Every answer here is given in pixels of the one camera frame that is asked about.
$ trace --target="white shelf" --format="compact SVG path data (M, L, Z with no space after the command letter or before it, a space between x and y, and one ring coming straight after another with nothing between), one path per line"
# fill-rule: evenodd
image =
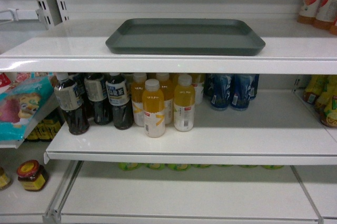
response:
M0 223L43 223L43 217L49 211L70 162L53 160L45 165L50 179L39 192L24 190L17 180L16 169L30 159L43 164L43 153L48 144L28 142L17 150L0 149L0 165L13 179L12 185L0 191Z
M318 221L290 167L122 171L116 163L84 162L61 211L62 223L261 221Z
M335 36L293 19L244 20L266 42L256 56L113 54L105 41L124 21L61 23L2 54L0 71L337 73Z
M51 159L108 162L337 164L336 141L291 91L260 90L243 112L214 111L204 99L191 131L169 125L154 139L143 130L91 123L75 136L65 123L46 152Z

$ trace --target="jar lid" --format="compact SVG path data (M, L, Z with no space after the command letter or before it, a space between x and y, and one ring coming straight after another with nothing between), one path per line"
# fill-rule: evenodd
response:
M21 178L28 178L34 175L40 167L40 164L36 160L29 160L20 165L19 168L17 168L16 173Z

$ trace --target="gray tray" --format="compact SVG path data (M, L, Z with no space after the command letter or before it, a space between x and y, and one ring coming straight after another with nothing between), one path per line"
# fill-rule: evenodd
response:
M135 18L105 42L115 54L256 55L265 42L239 20Z

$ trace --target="product label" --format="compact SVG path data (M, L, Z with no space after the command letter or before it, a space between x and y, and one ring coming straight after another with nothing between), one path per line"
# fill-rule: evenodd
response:
M162 136L165 132L165 109L156 113L144 111L144 125L146 135Z
M337 0L322 0L316 19L333 22L337 14Z
M133 120L139 126L144 126L143 103L132 101Z
M315 17L321 0L303 0L299 14L304 17Z
M194 105L183 107L174 104L174 126L180 131L192 129L194 124Z
M55 87L54 93L61 109L64 111L76 110L83 103L77 84L62 89Z
M173 120L173 99L164 101L165 104L165 124L170 124Z
M107 98L104 77L98 80L84 79L84 85L90 101L99 102Z
M130 99L126 89L126 81L118 84L106 82L106 90L111 105L121 106L126 104Z

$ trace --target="bottle cap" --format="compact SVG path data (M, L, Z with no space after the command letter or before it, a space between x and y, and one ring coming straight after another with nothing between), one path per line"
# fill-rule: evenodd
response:
M133 73L133 80L136 83L145 82L147 79L146 73Z
M149 79L145 82L145 89L147 91L157 91L159 90L160 85L157 79Z
M156 78L159 81L167 81L170 78L170 74L168 74L168 73L156 73Z
M59 80L59 81L63 81L63 80L66 80L69 78L69 75L68 73L66 72L60 72L60 73L56 73L56 78Z
M181 86L190 86L192 84L192 77L187 74L182 74L178 78L178 84Z

